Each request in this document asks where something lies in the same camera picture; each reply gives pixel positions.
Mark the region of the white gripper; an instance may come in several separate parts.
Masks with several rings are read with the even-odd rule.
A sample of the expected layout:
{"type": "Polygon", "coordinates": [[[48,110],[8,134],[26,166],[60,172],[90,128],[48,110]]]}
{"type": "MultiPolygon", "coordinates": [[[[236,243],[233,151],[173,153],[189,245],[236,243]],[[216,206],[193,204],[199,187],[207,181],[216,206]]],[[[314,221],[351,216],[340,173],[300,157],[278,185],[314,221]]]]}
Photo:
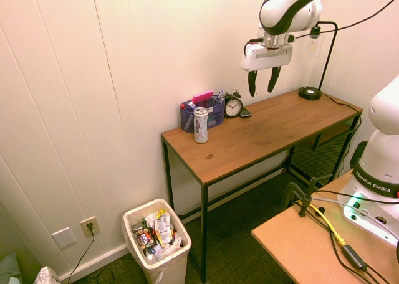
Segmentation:
{"type": "Polygon", "coordinates": [[[241,68],[248,72],[248,85],[250,96],[256,93],[257,70],[272,68],[267,91],[272,93],[276,86],[281,66],[288,65],[291,61],[293,46],[284,44],[277,50],[271,50],[261,44],[248,44],[245,54],[241,59],[241,68]]]}

